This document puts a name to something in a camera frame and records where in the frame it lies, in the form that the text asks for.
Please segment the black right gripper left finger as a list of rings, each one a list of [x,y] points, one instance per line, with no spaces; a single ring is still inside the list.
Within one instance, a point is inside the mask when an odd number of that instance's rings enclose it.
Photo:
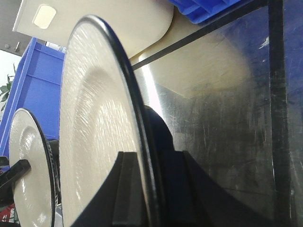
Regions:
[[[147,227],[137,153],[119,152],[92,200],[72,227]]]

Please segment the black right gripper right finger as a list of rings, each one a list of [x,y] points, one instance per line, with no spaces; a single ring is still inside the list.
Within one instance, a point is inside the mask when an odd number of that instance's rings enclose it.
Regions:
[[[160,154],[167,227],[273,227],[220,187],[186,151]]]

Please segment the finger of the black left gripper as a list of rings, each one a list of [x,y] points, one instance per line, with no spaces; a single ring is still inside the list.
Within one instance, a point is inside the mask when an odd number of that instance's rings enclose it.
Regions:
[[[31,166],[28,160],[21,159],[9,170],[0,175],[0,205],[8,206],[14,202],[12,187],[25,175]]]

